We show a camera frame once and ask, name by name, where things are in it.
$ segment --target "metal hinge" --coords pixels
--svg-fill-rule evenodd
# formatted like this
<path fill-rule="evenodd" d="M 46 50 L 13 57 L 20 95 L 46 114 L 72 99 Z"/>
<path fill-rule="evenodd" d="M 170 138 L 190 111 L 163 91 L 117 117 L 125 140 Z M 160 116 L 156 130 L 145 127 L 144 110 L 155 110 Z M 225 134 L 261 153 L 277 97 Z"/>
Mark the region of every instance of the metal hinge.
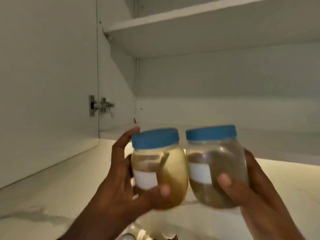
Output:
<path fill-rule="evenodd" d="M 94 114 L 97 110 L 105 113 L 107 109 L 114 108 L 115 104 L 107 102 L 105 97 L 101 98 L 101 102 L 97 103 L 94 99 L 94 95 L 89 95 L 89 114 L 91 117 L 94 117 Z"/>

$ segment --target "blank label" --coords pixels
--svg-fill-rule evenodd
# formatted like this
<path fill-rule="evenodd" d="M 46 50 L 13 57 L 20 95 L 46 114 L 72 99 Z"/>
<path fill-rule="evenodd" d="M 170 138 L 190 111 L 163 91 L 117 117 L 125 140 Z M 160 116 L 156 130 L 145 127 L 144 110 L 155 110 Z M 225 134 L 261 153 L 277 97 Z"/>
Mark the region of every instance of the blank label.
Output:
<path fill-rule="evenodd" d="M 190 175 L 189 177 L 198 183 L 212 184 L 211 173 L 208 164 L 205 163 L 189 163 Z"/>
<path fill-rule="evenodd" d="M 143 190 L 148 190 L 158 185 L 157 174 L 155 172 L 133 170 L 133 175 L 136 186 Z"/>

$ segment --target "jar with blue lid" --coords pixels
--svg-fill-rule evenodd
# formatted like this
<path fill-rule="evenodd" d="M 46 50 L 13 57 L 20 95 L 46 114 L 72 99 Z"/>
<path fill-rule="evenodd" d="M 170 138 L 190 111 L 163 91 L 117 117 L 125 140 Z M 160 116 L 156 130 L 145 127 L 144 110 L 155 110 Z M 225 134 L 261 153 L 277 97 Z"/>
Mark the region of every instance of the jar with blue lid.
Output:
<path fill-rule="evenodd" d="M 131 163 L 137 193 L 166 184 L 170 186 L 170 198 L 158 210 L 180 205 L 189 182 L 178 130 L 165 128 L 144 131 L 133 135 L 131 140 L 134 148 Z"/>
<path fill-rule="evenodd" d="M 186 158 L 191 189 L 204 205 L 217 209 L 236 207 L 222 190 L 217 178 L 227 173 L 248 185 L 243 147 L 234 125 L 212 126 L 186 131 Z"/>

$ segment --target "blue lid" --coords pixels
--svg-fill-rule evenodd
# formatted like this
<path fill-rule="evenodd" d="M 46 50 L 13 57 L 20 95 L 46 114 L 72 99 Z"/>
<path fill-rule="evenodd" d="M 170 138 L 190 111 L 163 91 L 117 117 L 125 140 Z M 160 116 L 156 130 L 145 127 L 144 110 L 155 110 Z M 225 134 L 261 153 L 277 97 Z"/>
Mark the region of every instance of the blue lid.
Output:
<path fill-rule="evenodd" d="M 234 125 L 211 126 L 186 131 L 188 141 L 220 141 L 236 137 L 237 131 Z"/>
<path fill-rule="evenodd" d="M 179 142 L 176 128 L 147 130 L 131 136 L 132 147 L 137 150 L 167 147 Z"/>

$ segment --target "white shelf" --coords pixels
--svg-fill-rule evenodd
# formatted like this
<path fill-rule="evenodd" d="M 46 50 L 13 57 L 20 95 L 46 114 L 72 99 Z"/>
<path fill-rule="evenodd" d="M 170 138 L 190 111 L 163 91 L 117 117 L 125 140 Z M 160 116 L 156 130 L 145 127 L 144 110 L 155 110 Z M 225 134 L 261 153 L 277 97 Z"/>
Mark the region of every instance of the white shelf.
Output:
<path fill-rule="evenodd" d="M 100 138 L 117 140 L 125 131 L 134 126 L 134 124 L 128 124 L 102 130 Z M 179 130 L 180 145 L 183 148 L 187 146 L 185 130 L 198 127 L 165 123 L 143 123 L 139 126 L 141 131 L 175 127 Z M 237 132 L 241 145 L 252 151 L 258 158 L 320 166 L 320 134 L 239 128 Z"/>
<path fill-rule="evenodd" d="M 103 23 L 114 44 L 154 58 L 320 40 L 320 0 L 219 0 Z"/>

